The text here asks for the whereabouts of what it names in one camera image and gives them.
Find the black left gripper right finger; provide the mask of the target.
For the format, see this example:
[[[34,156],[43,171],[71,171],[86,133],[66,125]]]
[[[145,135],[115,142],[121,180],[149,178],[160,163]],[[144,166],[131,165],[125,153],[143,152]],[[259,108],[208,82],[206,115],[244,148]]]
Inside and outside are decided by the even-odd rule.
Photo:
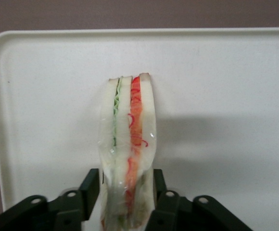
[[[153,170],[155,209],[146,231],[250,231],[251,228],[215,198],[200,195],[192,201],[166,186],[163,172]]]

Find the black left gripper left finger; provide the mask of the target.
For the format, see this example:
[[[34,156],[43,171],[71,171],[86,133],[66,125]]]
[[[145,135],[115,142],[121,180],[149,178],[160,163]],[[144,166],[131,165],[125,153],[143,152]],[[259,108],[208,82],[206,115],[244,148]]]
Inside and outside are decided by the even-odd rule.
[[[32,195],[0,214],[0,231],[81,231],[99,196],[99,170],[91,169],[77,189],[56,199]]]

